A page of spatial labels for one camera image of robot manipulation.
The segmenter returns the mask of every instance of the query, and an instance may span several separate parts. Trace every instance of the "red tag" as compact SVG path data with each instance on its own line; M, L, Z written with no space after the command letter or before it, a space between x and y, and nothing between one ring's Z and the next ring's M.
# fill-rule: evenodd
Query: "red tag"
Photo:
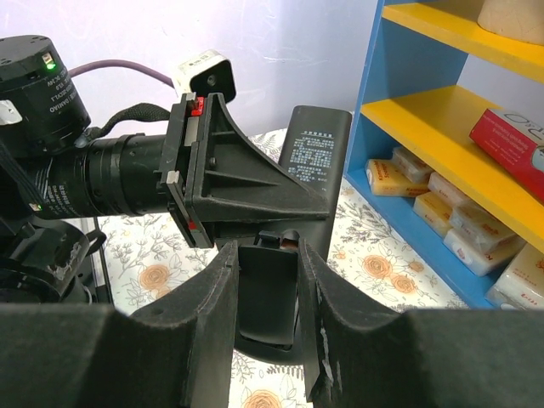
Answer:
M190 113L191 116L200 116L202 111L204 111L204 97L199 96L196 100L198 102L198 107Z

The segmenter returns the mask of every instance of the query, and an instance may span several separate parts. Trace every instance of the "blue shelf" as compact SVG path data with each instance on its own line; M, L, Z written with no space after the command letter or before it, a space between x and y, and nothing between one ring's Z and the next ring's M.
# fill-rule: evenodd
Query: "blue shelf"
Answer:
M485 300L485 294L496 282L500 271L484 277L473 274L442 243L440 236L412 211L413 199L373 195L364 169L347 172L346 179L470 308L494 308Z

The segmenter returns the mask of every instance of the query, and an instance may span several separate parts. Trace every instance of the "camera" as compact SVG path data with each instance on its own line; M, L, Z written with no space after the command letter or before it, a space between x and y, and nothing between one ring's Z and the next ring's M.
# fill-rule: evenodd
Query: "camera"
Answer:
M178 65L172 79L179 97L190 92L205 97L221 92L225 102L229 103L236 96L232 64L213 49Z

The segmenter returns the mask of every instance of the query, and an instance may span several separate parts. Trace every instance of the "red box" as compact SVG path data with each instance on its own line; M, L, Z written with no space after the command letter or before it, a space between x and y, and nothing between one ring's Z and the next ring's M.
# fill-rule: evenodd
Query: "red box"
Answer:
M474 126L470 138L544 201L542 126L510 110L488 109Z

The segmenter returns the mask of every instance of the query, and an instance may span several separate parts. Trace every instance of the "plastic packaging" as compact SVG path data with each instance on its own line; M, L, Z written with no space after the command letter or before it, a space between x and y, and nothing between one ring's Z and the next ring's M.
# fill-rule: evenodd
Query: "plastic packaging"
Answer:
M544 309L544 255L526 244L486 297L501 309Z
M390 160L370 159L366 177L375 196L416 197L428 192L426 183L412 183Z
M404 146L393 149L391 161L412 183L427 183L433 169Z
M451 226L481 253L489 253L517 235L475 202L466 202L453 209Z
M440 197L450 207L456 207L463 202L471 201L468 195L460 191L455 185L436 172L431 174L428 181L428 189Z
M444 245L452 251L477 276L484 276L506 265L525 245L517 237L512 242L499 246L490 253L480 253L457 231L450 229L444 238Z
M451 230L451 207L432 191L416 197L414 212L419 215L442 238Z

